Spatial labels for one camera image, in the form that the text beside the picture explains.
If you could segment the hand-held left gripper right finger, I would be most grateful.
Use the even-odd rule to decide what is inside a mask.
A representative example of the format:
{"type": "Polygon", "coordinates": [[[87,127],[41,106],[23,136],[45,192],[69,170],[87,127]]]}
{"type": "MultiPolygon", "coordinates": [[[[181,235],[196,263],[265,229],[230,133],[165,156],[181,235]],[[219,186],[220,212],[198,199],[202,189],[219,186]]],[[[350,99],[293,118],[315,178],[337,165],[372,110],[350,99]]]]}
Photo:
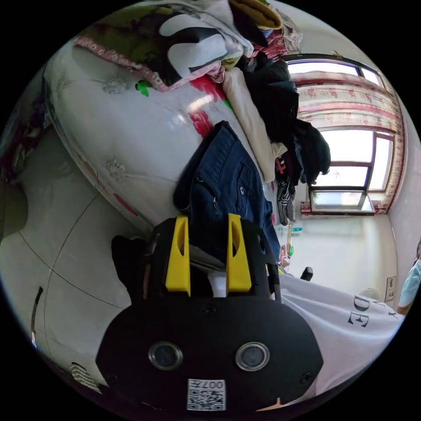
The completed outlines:
{"type": "Polygon", "coordinates": [[[241,218],[228,214],[228,245],[226,257],[226,291],[228,296],[248,294],[252,282],[241,218]]]}

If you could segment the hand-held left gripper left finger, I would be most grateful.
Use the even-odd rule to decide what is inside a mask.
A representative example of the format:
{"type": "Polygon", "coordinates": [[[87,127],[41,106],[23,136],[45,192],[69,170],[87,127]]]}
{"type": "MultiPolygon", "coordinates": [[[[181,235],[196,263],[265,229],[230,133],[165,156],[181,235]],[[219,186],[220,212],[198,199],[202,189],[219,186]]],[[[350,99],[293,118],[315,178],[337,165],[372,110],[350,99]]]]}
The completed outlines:
{"type": "Polygon", "coordinates": [[[165,287],[169,293],[191,294],[189,227],[186,216],[175,219],[165,287]]]}

